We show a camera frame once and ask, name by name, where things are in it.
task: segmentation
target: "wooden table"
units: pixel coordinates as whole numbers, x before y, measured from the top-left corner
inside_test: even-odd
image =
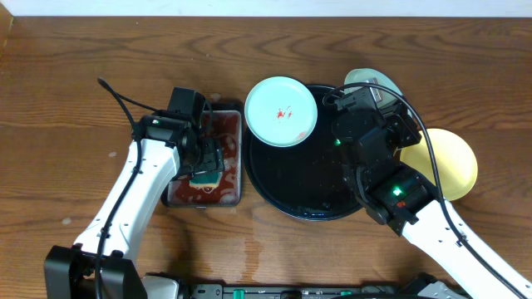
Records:
[[[1,297],[45,296],[45,256],[85,229],[124,164],[130,127],[98,76],[165,107],[173,86],[244,100],[270,76],[339,85],[359,67],[384,71],[428,126],[470,144],[479,176],[454,205],[532,279],[531,66],[525,19],[16,18],[0,61]],[[364,212],[290,218],[245,176],[237,207],[158,206],[138,270],[232,284],[450,279]]]

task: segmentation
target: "wire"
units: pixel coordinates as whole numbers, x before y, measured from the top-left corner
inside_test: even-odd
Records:
[[[430,297],[406,294],[359,293],[334,297],[333,299],[433,299]]]
[[[202,131],[204,133],[207,133],[207,132],[209,132],[209,129],[213,126],[214,111],[213,111],[212,104],[210,104],[210,102],[208,100],[206,100],[206,99],[205,99],[205,104],[207,104],[207,107],[209,107],[210,118],[209,118],[209,123],[202,129]]]
[[[95,262],[95,289],[96,289],[96,298],[97,299],[103,299],[102,296],[102,286],[101,286],[101,259],[103,256],[103,247],[107,239],[107,235],[109,234],[109,227],[112,225],[113,218],[115,217],[116,211],[120,207],[122,201],[124,200],[124,197],[127,194],[127,191],[129,190],[130,186],[133,184],[133,181],[135,180],[136,175],[139,173],[140,165],[142,163],[142,144],[140,143],[140,134],[137,128],[137,125],[135,121],[133,120],[133,116],[131,116],[131,113],[127,110],[126,105],[121,100],[121,96],[119,96],[118,93],[116,93],[109,84],[102,78],[98,78],[98,83],[105,88],[107,91],[109,91],[116,99],[124,113],[126,113],[127,119],[131,124],[131,128],[133,129],[133,134],[135,135],[135,142],[136,142],[136,164],[135,168],[133,169],[133,173],[130,176],[130,179],[127,181],[126,186],[118,196],[118,199],[116,200],[115,205],[109,212],[109,216],[107,217],[106,223],[104,224],[103,228],[101,228],[100,231],[100,241],[98,242],[98,249],[96,251],[96,262]]]
[[[127,96],[123,96],[123,95],[119,94],[118,92],[115,92],[115,93],[116,93],[116,95],[117,95],[118,97],[120,97],[122,100],[125,100],[126,102],[130,102],[130,103],[133,104],[133,105],[138,105],[139,107],[142,107],[142,108],[147,109],[147,110],[152,110],[152,111],[154,111],[154,112],[157,112],[157,111],[158,111],[156,108],[153,108],[153,107],[150,107],[150,106],[148,106],[148,105],[144,105],[144,104],[142,104],[142,103],[139,103],[138,101],[136,101],[136,100],[132,100],[132,99],[128,98]]]
[[[414,117],[416,118],[417,123],[419,124],[419,126],[421,127],[421,130],[423,131],[423,135],[425,136],[426,147],[428,148],[429,156],[431,157],[432,172],[434,174],[434,182],[435,182],[435,186],[437,188],[437,195],[436,195],[437,196],[437,200],[440,203],[441,211],[443,212],[443,216],[445,217],[447,223],[449,224],[449,227],[451,228],[453,233],[458,238],[458,241],[462,245],[464,245],[464,247],[467,249],[467,251],[469,251],[469,253],[480,263],[480,265],[482,265],[491,275],[493,275],[495,278],[497,278],[497,280],[500,283],[502,283],[505,287],[510,289],[510,291],[512,291],[518,298],[527,299],[528,298],[527,296],[523,295],[523,293],[521,293],[514,285],[512,285],[504,277],[502,277],[492,266],[490,266],[490,264],[488,262],[486,262],[484,260],[484,258],[482,258],[480,256],[480,254],[477,251],[475,251],[475,249],[467,242],[467,240],[464,238],[464,236],[462,236],[462,234],[460,233],[458,228],[456,228],[456,225],[452,222],[451,216],[449,215],[449,211],[447,210],[447,207],[446,207],[446,200],[443,197],[443,190],[441,189],[440,175],[439,175],[439,172],[438,172],[438,167],[436,165],[436,157],[434,155],[434,150],[432,149],[431,138],[429,137],[428,132],[426,131],[425,123],[423,123],[423,120],[421,120],[421,117],[419,116],[417,111],[414,109],[414,107],[412,107],[412,105],[410,105],[410,103],[408,102],[408,100],[406,100],[406,98],[404,96],[400,95],[399,93],[395,92],[394,90],[392,90],[392,89],[390,89],[390,88],[388,88],[386,86],[381,86],[381,85],[378,85],[378,84],[366,83],[366,82],[349,83],[349,84],[346,84],[344,86],[339,86],[339,87],[333,89],[332,91],[329,91],[323,97],[323,102],[324,103],[327,102],[327,99],[332,94],[334,94],[334,93],[336,93],[336,92],[338,92],[340,90],[344,90],[346,88],[351,88],[351,87],[373,87],[373,88],[377,88],[377,89],[379,89],[381,91],[385,91],[388,94],[390,94],[392,96],[395,96],[397,98],[397,100],[399,100],[402,104],[404,104],[406,106],[406,108],[414,115]]]

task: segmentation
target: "green led light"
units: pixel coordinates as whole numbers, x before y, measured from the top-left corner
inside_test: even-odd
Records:
[[[402,191],[401,191],[399,188],[395,188],[395,189],[393,189],[392,192],[393,192],[396,196],[399,196],[399,195],[402,193]]]

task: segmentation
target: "red sauce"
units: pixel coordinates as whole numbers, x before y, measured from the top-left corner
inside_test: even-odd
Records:
[[[290,110],[290,106],[288,106],[286,108],[286,111],[283,111],[282,108],[279,108],[279,112],[277,112],[277,119],[280,120],[282,118],[284,118],[284,116],[287,114],[287,112]],[[290,111],[288,113],[288,118],[290,118],[292,116],[292,111]]]
[[[207,125],[210,115],[203,114],[202,124]],[[236,204],[240,198],[240,113],[215,111],[212,128],[202,137],[220,141],[224,156],[225,171],[218,187],[197,189],[190,187],[188,179],[170,184],[172,204]]]

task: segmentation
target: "white wall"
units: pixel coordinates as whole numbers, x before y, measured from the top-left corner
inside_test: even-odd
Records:
[[[13,16],[532,17],[532,0],[0,0]]]

